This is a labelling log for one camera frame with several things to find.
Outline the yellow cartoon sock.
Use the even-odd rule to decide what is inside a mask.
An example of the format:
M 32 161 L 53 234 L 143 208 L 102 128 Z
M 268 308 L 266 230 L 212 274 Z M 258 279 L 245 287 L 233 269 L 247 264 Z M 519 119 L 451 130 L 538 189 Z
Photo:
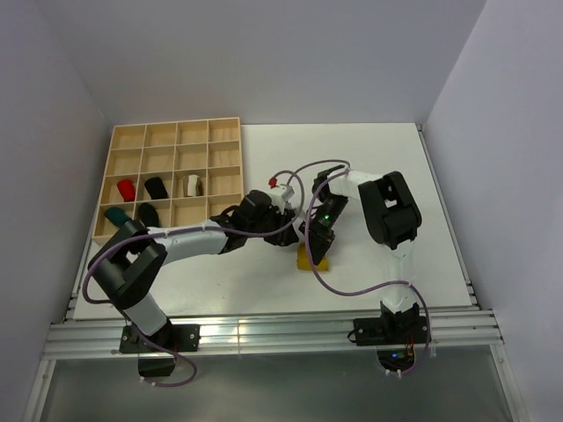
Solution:
M 305 250 L 304 242 L 301 242 L 297 248 L 296 253 L 296 268 L 300 271 L 311 272 L 311 264 L 308 260 L 307 252 Z M 328 272 L 330 269 L 329 260 L 323 257 L 318 265 L 316 265 L 318 272 Z

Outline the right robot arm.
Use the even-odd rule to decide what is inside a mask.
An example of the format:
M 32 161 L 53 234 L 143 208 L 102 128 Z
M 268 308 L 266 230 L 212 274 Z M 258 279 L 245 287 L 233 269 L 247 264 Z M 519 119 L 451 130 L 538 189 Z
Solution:
M 317 266 L 332 246 L 333 226 L 350 200 L 361 204 L 370 237 L 387 248 L 395 264 L 390 280 L 346 292 L 325 282 Z M 410 333 L 420 319 L 420 311 L 427 307 L 412 280 L 406 277 L 421 223 L 421 212 L 402 173 L 373 175 L 339 165 L 321 171 L 314 179 L 311 203 L 301 226 L 307 263 L 325 289 L 342 297 L 382 292 L 381 332 L 392 343 L 402 341 Z

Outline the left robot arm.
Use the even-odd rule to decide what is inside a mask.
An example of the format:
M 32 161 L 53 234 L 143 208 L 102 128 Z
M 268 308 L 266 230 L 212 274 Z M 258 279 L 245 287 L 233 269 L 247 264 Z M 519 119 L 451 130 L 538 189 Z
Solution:
M 222 255 L 243 247 L 249 238 L 279 246 L 298 236 L 293 221 L 298 212 L 289 204 L 291 186 L 250 191 L 240 204 L 197 224 L 166 230 L 125 222 L 88 265 L 109 302 L 136 327 L 151 351 L 165 349 L 173 338 L 169 317 L 150 294 L 160 269 L 200 255 Z

